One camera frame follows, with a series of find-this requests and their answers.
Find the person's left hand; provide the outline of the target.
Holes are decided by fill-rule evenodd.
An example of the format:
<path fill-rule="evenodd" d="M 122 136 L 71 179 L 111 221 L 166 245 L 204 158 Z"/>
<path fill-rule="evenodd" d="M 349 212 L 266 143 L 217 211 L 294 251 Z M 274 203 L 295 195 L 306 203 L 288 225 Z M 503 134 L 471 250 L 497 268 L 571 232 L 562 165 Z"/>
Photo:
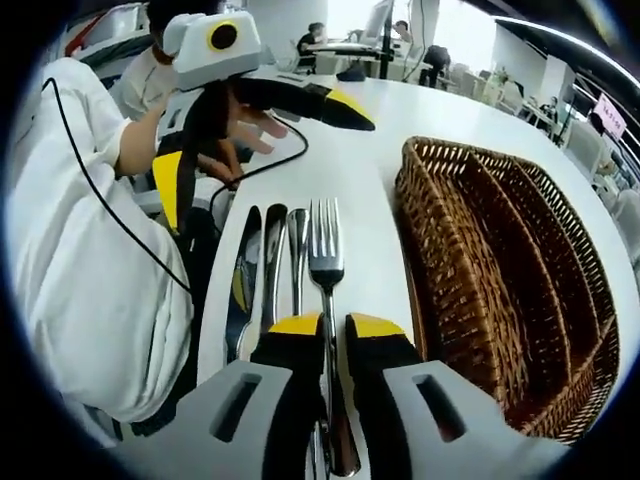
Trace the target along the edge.
<path fill-rule="evenodd" d="M 247 105 L 231 104 L 227 121 L 227 137 L 237 140 L 260 154 L 270 154 L 273 147 L 261 139 L 266 133 L 275 139 L 285 138 L 288 128 L 265 111 Z"/>

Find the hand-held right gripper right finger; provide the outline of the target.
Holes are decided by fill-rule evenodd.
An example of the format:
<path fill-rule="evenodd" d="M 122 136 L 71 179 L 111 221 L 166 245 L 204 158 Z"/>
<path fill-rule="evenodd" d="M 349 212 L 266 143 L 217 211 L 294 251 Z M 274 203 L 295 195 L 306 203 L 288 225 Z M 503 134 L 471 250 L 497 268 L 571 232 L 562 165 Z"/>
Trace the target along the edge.
<path fill-rule="evenodd" d="M 346 319 L 354 404 L 374 479 L 525 479 L 525 438 L 497 402 L 440 361 L 425 362 L 395 323 Z"/>

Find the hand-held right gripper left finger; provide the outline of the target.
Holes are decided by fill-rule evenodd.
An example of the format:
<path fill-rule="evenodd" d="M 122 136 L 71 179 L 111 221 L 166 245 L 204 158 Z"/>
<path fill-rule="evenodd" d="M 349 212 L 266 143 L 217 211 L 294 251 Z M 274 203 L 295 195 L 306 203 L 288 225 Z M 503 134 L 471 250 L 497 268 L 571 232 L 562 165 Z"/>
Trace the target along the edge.
<path fill-rule="evenodd" d="M 183 397 L 175 419 L 132 443 L 137 479 L 302 479 L 322 408 L 323 322 L 280 320 L 249 360 Z"/>

